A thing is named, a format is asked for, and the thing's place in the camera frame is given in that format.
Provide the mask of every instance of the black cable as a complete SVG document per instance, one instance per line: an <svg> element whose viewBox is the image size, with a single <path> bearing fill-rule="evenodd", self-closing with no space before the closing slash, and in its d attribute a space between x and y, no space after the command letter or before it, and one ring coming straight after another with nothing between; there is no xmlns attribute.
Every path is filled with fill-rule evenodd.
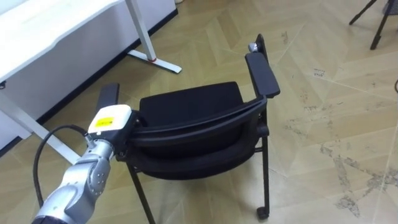
<svg viewBox="0 0 398 224"><path fill-rule="evenodd" d="M398 93L398 80L396 81L396 84L394 85L394 88L395 88L396 92Z"/></svg>
<svg viewBox="0 0 398 224"><path fill-rule="evenodd" d="M43 141L40 143L39 147L37 148L37 152L36 152L36 155L35 155L35 160L33 162L33 183L35 185L36 196L37 196L37 200L39 201L40 208L43 206L43 203L44 203L42 192L41 192L41 189L40 189L39 175L38 175L38 172L37 172L37 170L39 169L40 155L41 155L41 153L43 151L45 143L47 143L47 141L50 139L50 137L55 132L57 132L57 131L59 131L61 129L64 129L64 128L69 128L69 129L75 130L75 131L79 132L82 136L86 136L87 135L87 132L83 128L79 127L79 126L76 126L74 124L62 125L62 126L59 126L59 127L55 128L54 130L50 131L44 137Z"/></svg>

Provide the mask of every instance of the white desk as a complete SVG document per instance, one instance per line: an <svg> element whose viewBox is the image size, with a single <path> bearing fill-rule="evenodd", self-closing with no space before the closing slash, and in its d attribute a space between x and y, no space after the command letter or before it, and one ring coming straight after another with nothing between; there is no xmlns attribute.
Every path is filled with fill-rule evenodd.
<svg viewBox="0 0 398 224"><path fill-rule="evenodd" d="M0 16L0 83L51 50L59 40L124 0L29 0ZM156 58L136 0L126 0L129 12L144 46L145 54L132 50L129 55L179 73L181 68ZM44 138L48 131L20 109L0 90L0 110L20 124L26 139L31 133ZM51 145L70 163L79 155L52 136Z"/></svg>

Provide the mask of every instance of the desk foot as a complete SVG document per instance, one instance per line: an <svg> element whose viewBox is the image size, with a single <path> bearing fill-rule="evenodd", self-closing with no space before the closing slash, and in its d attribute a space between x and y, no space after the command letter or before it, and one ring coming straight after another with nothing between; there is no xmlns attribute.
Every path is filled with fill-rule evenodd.
<svg viewBox="0 0 398 224"><path fill-rule="evenodd" d="M29 116L25 111L18 107L14 102L12 102L6 95L0 93L0 110L8 115L12 120L19 124L23 131L20 131L19 136L26 139L33 132L43 139L49 131L47 131L43 126L41 126L34 118ZM67 145L65 145L57 137L52 136L48 141L51 147L53 147L62 157L64 157L71 164L74 164L80 156L71 150Z"/></svg>
<svg viewBox="0 0 398 224"><path fill-rule="evenodd" d="M170 71L172 71L172 72L174 72L176 74L180 73L181 70L182 70L181 67L179 67L177 65L174 65L172 63L165 62L165 61L163 61L163 60L161 60L159 58L155 59L154 61L150 61L150 60L148 60L146 54L141 53L141 52L136 51L136 50L132 50L128 54L133 56L133 57L137 57L137 58L139 58L141 60L145 60L145 61L147 61L149 63L154 64L154 65L157 65L157 66L159 66L161 68L165 68L167 70L170 70Z"/></svg>

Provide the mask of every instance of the parquet floor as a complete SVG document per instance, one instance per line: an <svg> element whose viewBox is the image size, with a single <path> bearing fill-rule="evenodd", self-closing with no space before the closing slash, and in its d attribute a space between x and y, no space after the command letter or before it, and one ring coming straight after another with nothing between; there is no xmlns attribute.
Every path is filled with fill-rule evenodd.
<svg viewBox="0 0 398 224"><path fill-rule="evenodd" d="M265 37L282 93L268 104L271 224L398 223L398 17L390 17L375 51L379 1L357 21L367 0L186 0L152 36L159 57L183 67L174 75L126 57L53 117L46 127L87 127L99 89L121 84L121 103L138 109L145 96L236 81L254 98L244 61L247 44ZM79 153L80 137L58 135ZM38 211L31 168L32 136L0 159L0 223L30 223ZM147 223L124 164L112 162L90 223ZM44 195L68 164L49 148L40 163ZM258 223L260 155L205 180L165 181L140 174L157 223Z"/></svg>

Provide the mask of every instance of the yellow label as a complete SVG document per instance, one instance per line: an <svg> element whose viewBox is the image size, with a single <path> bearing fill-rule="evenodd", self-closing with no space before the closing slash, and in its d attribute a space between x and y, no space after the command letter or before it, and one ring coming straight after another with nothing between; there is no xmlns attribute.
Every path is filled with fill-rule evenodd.
<svg viewBox="0 0 398 224"><path fill-rule="evenodd" d="M110 118L101 118L99 120L97 120L97 123L95 124L96 128L99 127L106 127L106 126L110 126L113 123L113 117Z"/></svg>

